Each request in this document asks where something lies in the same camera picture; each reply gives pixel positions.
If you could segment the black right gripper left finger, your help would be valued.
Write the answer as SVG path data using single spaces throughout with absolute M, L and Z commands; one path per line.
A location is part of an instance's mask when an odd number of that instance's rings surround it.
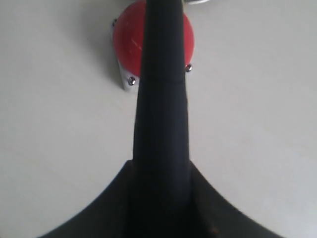
M 127 161 L 109 186 L 77 215 L 42 235 L 43 238 L 126 237 L 131 161 Z

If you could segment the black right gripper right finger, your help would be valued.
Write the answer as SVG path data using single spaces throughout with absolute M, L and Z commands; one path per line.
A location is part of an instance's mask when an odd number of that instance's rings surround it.
M 191 164 L 195 224 L 202 238 L 279 238 L 222 197 Z

